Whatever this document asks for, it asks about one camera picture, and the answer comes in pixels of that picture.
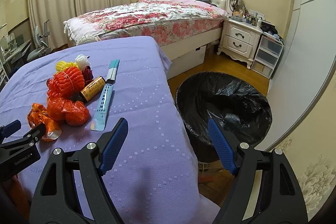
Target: metal bolt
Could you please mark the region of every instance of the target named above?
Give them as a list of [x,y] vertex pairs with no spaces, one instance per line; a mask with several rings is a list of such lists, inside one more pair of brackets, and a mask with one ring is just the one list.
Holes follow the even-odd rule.
[[88,143],[87,145],[86,145],[86,148],[87,149],[93,149],[93,148],[95,148],[96,147],[96,144],[95,143]]
[[54,153],[54,155],[58,155],[61,152],[62,152],[62,150],[60,148],[56,148],[53,153]]
[[282,154],[282,150],[280,148],[275,148],[274,152],[277,153],[278,155]]
[[250,146],[249,146],[248,143],[240,143],[240,147],[241,147],[242,149],[248,149]]

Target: drawer handle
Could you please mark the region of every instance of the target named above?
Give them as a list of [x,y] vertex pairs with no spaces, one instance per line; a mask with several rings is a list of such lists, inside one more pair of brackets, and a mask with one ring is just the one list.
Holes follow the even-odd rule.
[[235,45],[236,47],[241,47],[242,46],[241,44],[239,44],[239,46],[237,46],[235,42],[233,42],[233,45]]
[[244,36],[241,33],[236,33],[236,36],[241,35],[241,38],[244,38]]

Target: trash can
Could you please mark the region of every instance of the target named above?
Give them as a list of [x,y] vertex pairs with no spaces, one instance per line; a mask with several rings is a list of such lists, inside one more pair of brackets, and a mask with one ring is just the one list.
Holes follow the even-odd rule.
[[200,162],[219,159],[208,135],[211,117],[252,147],[265,138],[272,123],[266,97],[247,82],[221,72],[187,78],[177,89],[175,105]]

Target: floral bedspread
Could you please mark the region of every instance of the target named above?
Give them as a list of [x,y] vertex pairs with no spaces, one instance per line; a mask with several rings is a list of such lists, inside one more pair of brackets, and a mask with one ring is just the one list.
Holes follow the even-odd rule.
[[69,19],[64,33],[76,46],[141,35],[163,46],[208,31],[225,17],[226,11],[200,1],[140,0]]

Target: white nightstand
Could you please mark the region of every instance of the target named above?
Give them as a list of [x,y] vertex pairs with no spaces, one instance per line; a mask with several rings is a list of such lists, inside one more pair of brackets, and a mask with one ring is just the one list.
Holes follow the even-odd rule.
[[259,27],[227,18],[217,54],[225,52],[234,60],[246,62],[251,69],[262,33]]

